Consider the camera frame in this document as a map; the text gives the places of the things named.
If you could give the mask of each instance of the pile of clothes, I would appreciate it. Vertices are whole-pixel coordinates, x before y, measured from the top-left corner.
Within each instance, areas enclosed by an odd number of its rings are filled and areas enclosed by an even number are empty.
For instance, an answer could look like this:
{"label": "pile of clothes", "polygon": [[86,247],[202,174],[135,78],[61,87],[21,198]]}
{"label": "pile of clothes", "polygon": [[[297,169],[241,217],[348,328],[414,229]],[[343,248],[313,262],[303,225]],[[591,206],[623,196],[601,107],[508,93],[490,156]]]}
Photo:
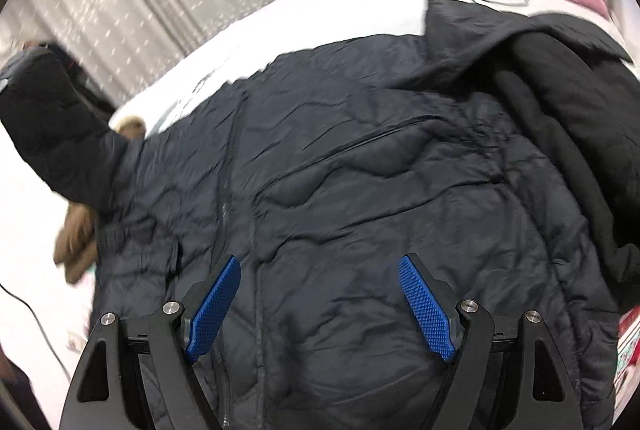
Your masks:
{"label": "pile of clothes", "polygon": [[540,312],[585,428],[610,428],[619,309],[640,283],[629,57],[571,16],[436,0],[424,20],[422,36],[281,55],[147,139],[95,117],[46,49],[0,73],[18,153],[97,213],[92,323],[149,315],[238,258],[194,366],[224,426],[419,428],[447,367],[399,285],[415,252],[494,315]]}

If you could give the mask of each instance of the bed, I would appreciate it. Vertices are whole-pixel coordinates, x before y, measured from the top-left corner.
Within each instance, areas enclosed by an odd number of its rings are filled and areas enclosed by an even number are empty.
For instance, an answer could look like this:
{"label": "bed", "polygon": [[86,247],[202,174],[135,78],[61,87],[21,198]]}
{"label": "bed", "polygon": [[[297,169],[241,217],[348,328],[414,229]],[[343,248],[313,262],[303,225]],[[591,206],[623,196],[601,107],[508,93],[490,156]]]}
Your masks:
{"label": "bed", "polygon": [[[421,17],[430,0],[277,0],[253,15],[234,23],[193,52],[164,75],[155,85],[133,98],[114,115],[115,124],[127,115],[139,115],[147,125],[149,136],[163,131],[188,115],[223,84],[251,76],[264,69],[278,55],[317,46],[386,33],[404,35],[422,33]],[[529,5],[514,7],[520,0],[497,0],[496,10],[532,16],[549,12],[572,14],[598,25],[625,47],[637,61],[633,43],[623,30],[630,29],[629,17],[635,10],[626,9],[624,28],[599,14],[566,0],[529,0]],[[636,76],[636,67],[628,65]],[[636,313],[633,320],[640,317]],[[637,386],[634,352],[640,337],[640,324],[621,328],[620,358],[616,374],[616,416],[620,414]]]}

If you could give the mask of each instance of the black puffer jacket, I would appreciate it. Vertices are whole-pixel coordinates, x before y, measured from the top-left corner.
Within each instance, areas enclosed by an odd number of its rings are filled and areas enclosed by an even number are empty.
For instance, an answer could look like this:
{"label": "black puffer jacket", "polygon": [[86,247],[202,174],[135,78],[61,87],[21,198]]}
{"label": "black puffer jacket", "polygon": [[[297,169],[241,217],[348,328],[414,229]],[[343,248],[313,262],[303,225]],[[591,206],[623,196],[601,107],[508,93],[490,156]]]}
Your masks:
{"label": "black puffer jacket", "polygon": [[[62,96],[44,52],[4,72],[0,119],[23,158],[54,190],[102,212],[94,320],[149,314],[223,253],[241,261],[238,295],[197,366],[233,430],[419,428],[445,368],[398,284],[409,251],[494,314],[541,312],[586,428],[610,425],[610,263],[549,159],[562,154],[543,154],[516,127],[490,62],[528,37],[584,71],[593,70],[583,59],[618,67],[625,54],[563,16],[437,1],[430,22],[442,27],[424,38],[283,55],[144,142]],[[620,74],[616,86],[632,81]]]}

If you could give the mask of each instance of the black cable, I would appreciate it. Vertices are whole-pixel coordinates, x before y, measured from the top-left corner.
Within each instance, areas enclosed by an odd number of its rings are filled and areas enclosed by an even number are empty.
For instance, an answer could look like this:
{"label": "black cable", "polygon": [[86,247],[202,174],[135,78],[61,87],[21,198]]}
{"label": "black cable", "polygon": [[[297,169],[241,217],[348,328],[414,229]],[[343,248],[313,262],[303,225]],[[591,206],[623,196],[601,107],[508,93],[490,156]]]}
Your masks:
{"label": "black cable", "polygon": [[44,341],[47,343],[47,346],[49,346],[49,350],[53,353],[53,355],[56,357],[56,360],[58,360],[58,363],[62,367],[62,370],[63,370],[63,372],[65,373],[65,376],[66,376],[66,380],[69,383],[71,383],[71,374],[69,374],[69,371],[66,370],[66,366],[64,365],[64,363],[62,363],[62,360],[60,359],[60,356],[58,356],[57,352],[55,352],[55,350],[53,350],[53,346],[51,345],[51,342],[49,342],[49,338],[47,337],[47,333],[44,331],[44,328],[42,327],[42,324],[40,323],[40,320],[39,320],[38,316],[35,314],[34,310],[31,308],[31,306],[29,304],[27,304],[27,302],[25,302],[19,296],[16,296],[13,293],[11,293],[10,291],[8,291],[7,288],[5,288],[2,284],[0,284],[0,289],[2,289],[5,293],[7,293],[7,295],[15,298],[18,302],[24,304],[27,307],[27,309],[29,311],[31,311],[31,314],[35,318],[36,323],[38,324],[38,327],[40,328],[40,332],[42,333],[42,336],[44,337]]}

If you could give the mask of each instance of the brown clothing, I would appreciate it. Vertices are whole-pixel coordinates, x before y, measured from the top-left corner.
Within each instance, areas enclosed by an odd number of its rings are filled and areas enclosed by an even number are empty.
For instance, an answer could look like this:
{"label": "brown clothing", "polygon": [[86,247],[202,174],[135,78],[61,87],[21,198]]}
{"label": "brown clothing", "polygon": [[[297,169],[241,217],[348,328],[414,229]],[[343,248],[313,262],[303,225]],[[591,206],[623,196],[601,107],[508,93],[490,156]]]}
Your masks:
{"label": "brown clothing", "polygon": [[[145,122],[139,117],[124,118],[115,129],[128,139],[143,138]],[[98,248],[94,223],[97,213],[86,205],[69,203],[65,224],[62,226],[53,252],[53,262],[65,266],[65,279],[75,284],[95,262]]]}
{"label": "brown clothing", "polygon": [[[27,422],[33,430],[51,430],[44,417],[31,382],[14,362],[9,360],[0,347],[0,428],[19,430],[24,428],[20,421]],[[16,416],[9,404],[15,405],[20,414]]]}

